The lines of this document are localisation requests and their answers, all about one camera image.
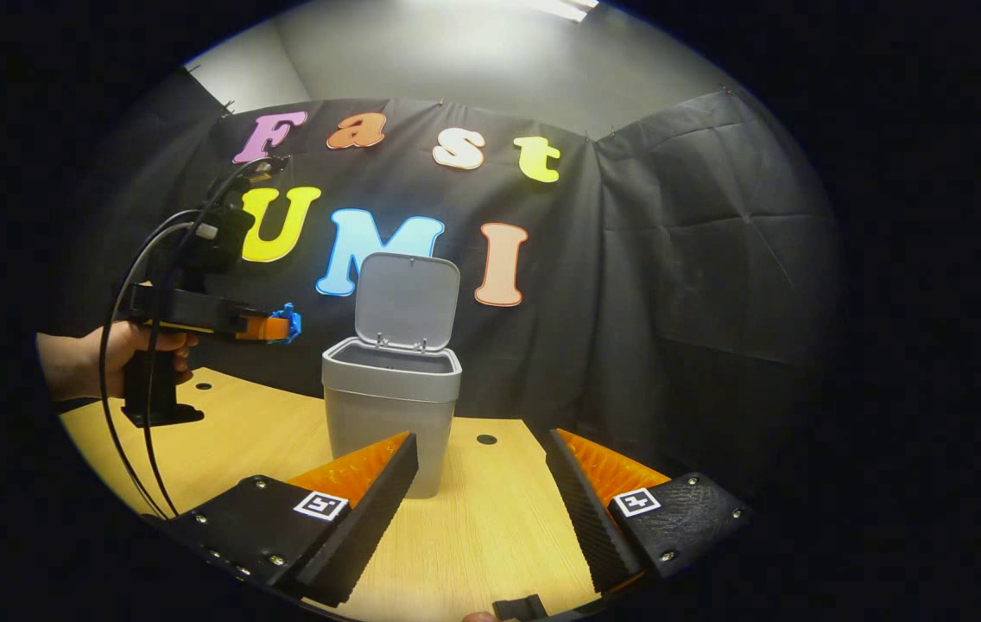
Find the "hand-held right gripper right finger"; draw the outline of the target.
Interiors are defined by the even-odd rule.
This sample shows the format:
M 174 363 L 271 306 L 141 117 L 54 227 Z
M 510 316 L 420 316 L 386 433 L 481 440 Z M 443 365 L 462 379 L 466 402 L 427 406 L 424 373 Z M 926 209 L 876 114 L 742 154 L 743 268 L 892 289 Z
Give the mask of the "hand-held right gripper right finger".
M 688 570 L 755 515 L 703 473 L 663 475 L 569 430 L 547 430 L 545 458 L 602 597 Z

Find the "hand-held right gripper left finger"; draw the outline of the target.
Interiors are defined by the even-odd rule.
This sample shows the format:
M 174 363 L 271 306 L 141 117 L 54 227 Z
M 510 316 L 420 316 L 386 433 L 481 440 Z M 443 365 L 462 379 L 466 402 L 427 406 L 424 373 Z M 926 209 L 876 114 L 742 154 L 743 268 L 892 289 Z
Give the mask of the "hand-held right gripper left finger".
M 239 480 L 167 523 L 172 539 L 239 579 L 293 600 L 350 598 L 418 473 L 410 432 L 289 480 Z

